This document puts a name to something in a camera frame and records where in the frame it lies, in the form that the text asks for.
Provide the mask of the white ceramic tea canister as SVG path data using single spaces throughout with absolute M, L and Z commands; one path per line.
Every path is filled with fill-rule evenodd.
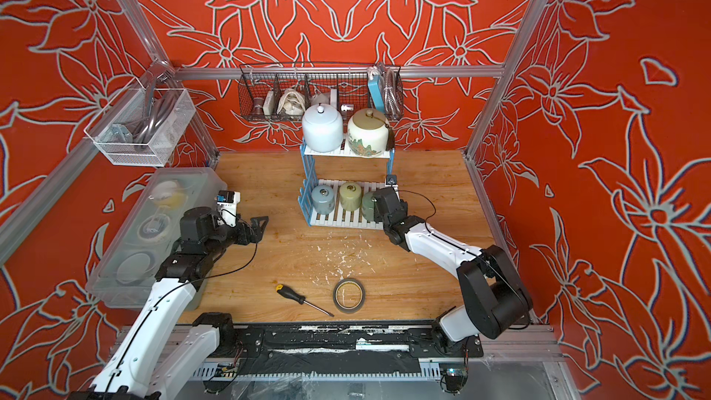
M 343 117 L 329 104 L 309 107 L 302 118 L 302 129 L 307 147 L 318 153 L 339 149 L 344 139 Z

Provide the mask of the small blue-grey tea canister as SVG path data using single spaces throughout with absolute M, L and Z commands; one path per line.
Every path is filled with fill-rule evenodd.
M 317 185 L 311 192 L 314 211 L 319 215 L 328 216 L 335 210 L 335 192 L 329 185 Z

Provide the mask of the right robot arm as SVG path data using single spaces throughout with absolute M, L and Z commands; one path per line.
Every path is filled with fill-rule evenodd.
M 453 275 L 463 305 L 435 323 L 453 343 L 473 335 L 498 338 L 519 320 L 529 320 L 533 300 L 508 253 L 499 246 L 470 246 L 437 231 L 427 220 L 408 213 L 407 202 L 392 186 L 374 193 L 375 220 L 391 243 L 429 259 Z

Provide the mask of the blue white two-tier shelf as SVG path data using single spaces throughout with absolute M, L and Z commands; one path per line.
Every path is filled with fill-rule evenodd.
M 298 204 L 304 215 L 305 221 L 311 227 L 333 227 L 359 230 L 383 229 L 381 222 L 373 220 L 374 216 L 366 216 L 363 209 L 363 200 L 368 193 L 374 192 L 386 186 L 397 189 L 397 179 L 393 174 L 394 168 L 394 148 L 386 150 L 374 157 L 361 157 L 354 153 L 348 142 L 343 140 L 338 149 L 330 152 L 318 152 L 313 150 L 303 142 L 300 147 L 302 164 L 305 172 Z M 383 181 L 338 181 L 320 179 L 316 169 L 317 157 L 337 157 L 337 159 L 386 159 L 386 174 Z M 346 207 L 342 202 L 342 188 L 351 187 L 353 193 L 360 191 L 358 205 L 354 202 L 346 201 Z

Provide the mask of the cream floral tea canister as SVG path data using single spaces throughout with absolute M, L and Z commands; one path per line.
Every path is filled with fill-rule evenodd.
M 378 109 L 361 109 L 348 120 L 346 140 L 361 157 L 377 157 L 394 148 L 394 130 Z

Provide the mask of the small yellow-green tea canister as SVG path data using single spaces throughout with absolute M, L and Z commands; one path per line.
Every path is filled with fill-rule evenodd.
M 346 181 L 339 187 L 341 208 L 344 211 L 356 211 L 361 207 L 362 187 L 355 181 Z

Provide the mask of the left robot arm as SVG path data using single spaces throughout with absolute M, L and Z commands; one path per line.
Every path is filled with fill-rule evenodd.
M 237 348 L 233 318 L 227 313 L 201 315 L 186 338 L 166 359 L 160 357 L 183 311 L 203 284 L 215 278 L 214 265 L 230 246 L 257 246 L 268 217 L 232 224 L 210 207 L 187 210 L 180 237 L 160 265 L 148 300 L 105 368 L 71 399 L 173 399 L 212 354 Z

